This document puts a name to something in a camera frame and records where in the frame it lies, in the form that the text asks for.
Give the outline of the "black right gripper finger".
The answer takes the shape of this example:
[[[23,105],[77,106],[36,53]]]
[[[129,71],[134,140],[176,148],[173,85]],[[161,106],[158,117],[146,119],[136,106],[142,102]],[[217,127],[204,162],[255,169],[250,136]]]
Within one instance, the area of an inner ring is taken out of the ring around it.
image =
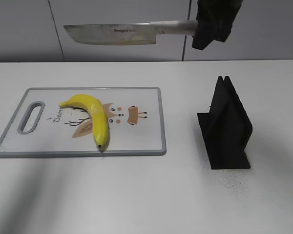
[[[198,26],[192,48],[204,50],[213,41],[226,42],[242,0],[199,0],[196,20]]]

